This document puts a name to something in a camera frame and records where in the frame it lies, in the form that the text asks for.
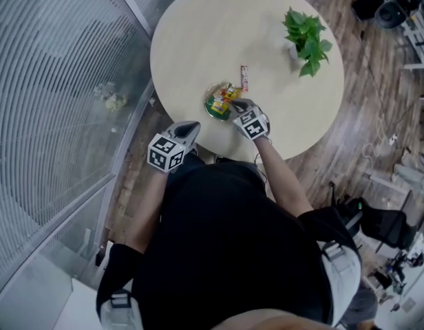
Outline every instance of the office chair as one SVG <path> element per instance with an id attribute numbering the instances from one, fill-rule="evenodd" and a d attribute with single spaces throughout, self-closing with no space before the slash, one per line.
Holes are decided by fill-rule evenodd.
<path id="1" fill-rule="evenodd" d="M 362 232 L 372 239 L 383 242 L 391 248 L 407 250 L 415 237 L 417 229 L 406 223 L 406 214 L 401 210 L 382 210 L 372 208 L 364 198 L 351 199 L 346 195 L 343 201 L 335 199 L 335 184 L 332 188 L 331 205 L 336 208 L 341 220 L 351 236 Z"/>

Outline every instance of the fiducial marker cube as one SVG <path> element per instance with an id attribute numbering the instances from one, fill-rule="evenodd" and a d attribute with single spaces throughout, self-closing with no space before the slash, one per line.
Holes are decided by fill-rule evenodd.
<path id="1" fill-rule="evenodd" d="M 184 145 L 156 134 L 148 145 L 148 164 L 168 173 L 183 164 L 185 151 Z"/>
<path id="2" fill-rule="evenodd" d="M 233 123 L 250 140 L 254 140 L 268 132 L 266 119 L 258 107 L 243 113 L 240 117 L 234 119 Z"/>

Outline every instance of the wooden floor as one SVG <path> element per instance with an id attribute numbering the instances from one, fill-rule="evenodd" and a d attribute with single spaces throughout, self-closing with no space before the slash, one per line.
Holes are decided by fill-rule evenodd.
<path id="1" fill-rule="evenodd" d="M 416 61 L 414 51 L 399 29 L 382 30 L 371 23 L 358 22 L 350 8 L 353 0 L 307 1 L 335 34 L 343 57 L 345 92 L 327 134 L 311 149 L 287 162 L 315 208 L 329 204 L 329 181 L 339 187 L 339 195 L 363 196 L 375 208 L 400 208 L 405 196 L 373 183 L 366 173 L 372 169 L 375 175 L 390 180 L 392 167 L 406 146 L 413 154 L 424 152 L 418 125 L 418 97 L 424 94 L 424 74 L 403 70 L 404 64 Z M 125 159 L 124 175 L 105 224 L 107 239 L 125 240 L 125 231 L 149 176 L 149 168 L 143 165 L 147 144 L 170 123 L 158 99 L 153 107 L 148 106 Z M 382 140 L 384 135 L 389 138 L 394 133 L 398 135 L 395 145 Z M 373 156 L 373 168 L 370 160 L 362 156 L 367 143 L 380 154 Z M 365 148 L 365 154 L 372 155 L 370 146 Z M 416 223 L 423 209 L 421 199 L 414 198 L 406 211 L 411 223 Z"/>

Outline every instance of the cable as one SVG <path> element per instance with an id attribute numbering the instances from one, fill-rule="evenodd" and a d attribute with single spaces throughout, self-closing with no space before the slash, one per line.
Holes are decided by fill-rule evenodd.
<path id="1" fill-rule="evenodd" d="M 370 72 L 370 75 L 371 75 L 372 82 L 374 83 L 374 86 L 375 86 L 375 88 L 377 90 L 377 93 L 378 93 L 378 98 L 379 98 L 379 102 L 380 102 L 380 106 L 381 106 L 381 111 L 382 111 L 382 114 L 383 114 L 383 119 L 377 118 L 377 127 L 376 127 L 376 130 L 377 131 L 376 131 L 376 133 L 377 133 L 377 137 L 381 141 L 380 144 L 379 144 L 379 146 L 381 146 L 382 143 L 389 142 L 388 136 L 386 135 L 386 133 L 385 133 L 385 131 L 383 129 L 383 123 L 385 123 L 386 131 L 389 131 L 390 129 L 393 129 L 413 109 L 414 105 L 418 102 L 418 100 L 416 99 L 416 100 L 412 101 L 411 104 L 409 105 L 409 107 L 403 112 L 403 114 L 400 116 L 400 118 L 396 122 L 393 122 L 393 123 L 390 123 L 389 122 L 388 117 L 386 116 L 386 113 L 385 113 L 384 105 L 383 105 L 383 100 L 382 100 L 383 99 L 383 95 L 382 95 L 382 93 L 380 91 L 379 85 L 377 84 L 376 78 L 374 76 L 374 72 L 372 71 L 370 59 L 368 58 L 368 56 L 366 55 L 365 50 L 364 50 L 365 49 L 365 43 L 364 43 L 364 41 L 365 41 L 365 33 L 367 32 L 367 30 L 368 30 L 368 28 L 370 26 L 371 26 L 370 23 L 367 24 L 366 27 L 365 27 L 365 29 L 361 32 L 361 37 L 360 37 L 361 38 L 361 50 L 359 51 L 359 54 L 363 52 L 363 55 L 364 55 L 364 57 L 366 59 L 368 71 Z M 381 151 L 380 150 L 377 151 L 375 149 L 373 143 L 371 143 L 371 142 L 366 143 L 362 147 L 362 156 L 364 158 L 370 160 L 371 171 L 374 171 L 374 162 L 372 161 L 372 156 L 371 155 L 366 155 L 364 153 L 367 147 L 370 147 L 371 148 L 371 151 L 372 151 L 372 153 L 374 154 L 375 157 L 380 156 Z"/>

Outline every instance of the plant pot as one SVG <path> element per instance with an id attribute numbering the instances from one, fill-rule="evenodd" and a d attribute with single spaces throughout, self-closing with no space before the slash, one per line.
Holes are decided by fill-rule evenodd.
<path id="1" fill-rule="evenodd" d="M 298 61 L 299 57 L 297 55 L 297 49 L 296 49 L 296 44 L 293 44 L 293 46 L 288 50 L 288 53 L 290 54 L 290 57 L 295 60 Z"/>

